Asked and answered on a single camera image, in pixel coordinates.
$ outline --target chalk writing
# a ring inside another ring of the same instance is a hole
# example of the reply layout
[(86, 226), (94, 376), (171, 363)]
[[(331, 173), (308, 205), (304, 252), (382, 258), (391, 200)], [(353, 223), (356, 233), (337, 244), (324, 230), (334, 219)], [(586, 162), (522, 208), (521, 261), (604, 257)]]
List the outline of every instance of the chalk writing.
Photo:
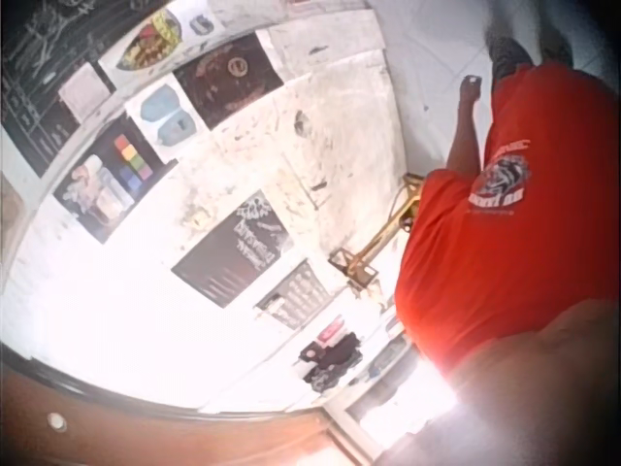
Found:
[(22, 36), (17, 47), (9, 55), (10, 60), (19, 55), (16, 61), (16, 69), (25, 71), (30, 65), (33, 69), (32, 77), (37, 77), (43, 66), (51, 58), (63, 31), (72, 22), (88, 15), (95, 8), (95, 2), (96, 0), (81, 0), (80, 2), (67, 0), (68, 5), (65, 6), (75, 7), (75, 10), (66, 17), (49, 0), (43, 0), (41, 7), (33, 13), (24, 25), (27, 34)]

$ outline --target person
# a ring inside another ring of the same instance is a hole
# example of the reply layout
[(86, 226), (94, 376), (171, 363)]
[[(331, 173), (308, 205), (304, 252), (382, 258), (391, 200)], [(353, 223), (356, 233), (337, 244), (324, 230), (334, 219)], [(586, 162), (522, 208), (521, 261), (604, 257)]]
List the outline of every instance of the person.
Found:
[[(409, 447), (395, 449), (408, 461), (378, 464), (566, 464), (579, 457), (576, 426), (614, 411), (618, 97), (562, 62), (535, 66), (513, 39), (489, 53), (482, 167), (481, 78), (467, 76), (446, 167), (423, 184), (395, 291), (407, 333), (462, 404), (415, 436), (417, 456), (405, 438)], [(451, 461), (438, 438), (478, 448)], [(430, 445), (442, 460), (421, 459)]]

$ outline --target white floor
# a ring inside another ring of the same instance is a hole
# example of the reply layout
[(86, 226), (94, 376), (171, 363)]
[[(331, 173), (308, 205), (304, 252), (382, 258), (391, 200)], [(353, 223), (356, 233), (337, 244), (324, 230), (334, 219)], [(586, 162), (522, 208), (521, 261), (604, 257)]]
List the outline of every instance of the white floor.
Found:
[[(459, 84), (468, 74), (483, 78), (475, 111), (482, 152), (491, 124), (491, 61), (483, 39), (490, 4), (504, 10), (513, 37), (540, 63), (535, 1), (370, 0), (386, 41), (411, 172), (425, 175), (443, 165), (455, 130)], [(607, 59), (605, 39), (590, 18), (570, 0), (548, 0), (544, 6), (572, 47), (574, 68), (599, 76), (618, 92), (618, 64)]]

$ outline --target poster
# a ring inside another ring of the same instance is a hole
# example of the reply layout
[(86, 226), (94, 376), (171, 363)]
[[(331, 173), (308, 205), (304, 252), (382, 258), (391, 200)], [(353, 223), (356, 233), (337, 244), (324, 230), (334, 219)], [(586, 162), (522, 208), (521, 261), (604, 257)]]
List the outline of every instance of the poster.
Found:
[(177, 164), (163, 163), (128, 115), (84, 152), (54, 197), (104, 244), (141, 199)]
[(173, 272), (225, 308), (291, 247), (289, 233), (258, 191), (192, 248)]
[(4, 263), (5, 254), (13, 245), (16, 226), (25, 214), (25, 206), (12, 184), (0, 174), (2, 190), (2, 216), (0, 217), (0, 263)]
[(223, 31), (208, 0), (174, 0), (118, 41), (99, 64), (117, 88), (146, 82), (156, 69), (185, 59), (195, 46), (208, 47)]
[(165, 0), (20, 0), (2, 9), (2, 125), (42, 177), (80, 125), (59, 95)]
[(282, 86), (255, 33), (194, 59), (175, 76), (209, 129)]
[(90, 63), (83, 66), (58, 91), (79, 124), (83, 124), (111, 96)]
[(125, 110), (164, 163), (179, 160), (193, 142), (209, 132), (172, 74), (130, 99)]
[(297, 330), (329, 301), (330, 295), (305, 260), (256, 307), (291, 330)]

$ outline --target graphic print on shirt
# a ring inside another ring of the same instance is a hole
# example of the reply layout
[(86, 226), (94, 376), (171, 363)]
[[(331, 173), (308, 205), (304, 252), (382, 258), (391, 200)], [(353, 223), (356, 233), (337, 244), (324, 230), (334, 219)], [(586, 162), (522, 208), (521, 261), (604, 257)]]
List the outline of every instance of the graphic print on shirt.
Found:
[(502, 155), (485, 168), (468, 200), (485, 212), (498, 212), (522, 200), (524, 183), (530, 176), (524, 156)]

